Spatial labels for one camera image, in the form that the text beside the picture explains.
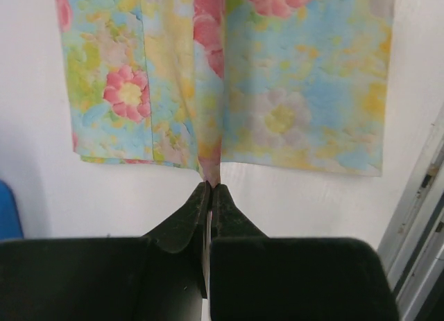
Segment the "pinched fabric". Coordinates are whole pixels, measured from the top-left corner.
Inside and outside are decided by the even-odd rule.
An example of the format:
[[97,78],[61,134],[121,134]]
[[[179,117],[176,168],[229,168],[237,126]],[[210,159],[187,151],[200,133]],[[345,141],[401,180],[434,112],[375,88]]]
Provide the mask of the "pinched fabric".
[[74,150],[379,175],[394,0],[55,0]]

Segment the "blue fabric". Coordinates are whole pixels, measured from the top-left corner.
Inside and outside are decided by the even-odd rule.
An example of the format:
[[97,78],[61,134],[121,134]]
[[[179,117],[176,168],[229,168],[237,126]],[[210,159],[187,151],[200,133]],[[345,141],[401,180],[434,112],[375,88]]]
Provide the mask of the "blue fabric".
[[23,238],[14,195],[4,182],[0,182],[0,240]]

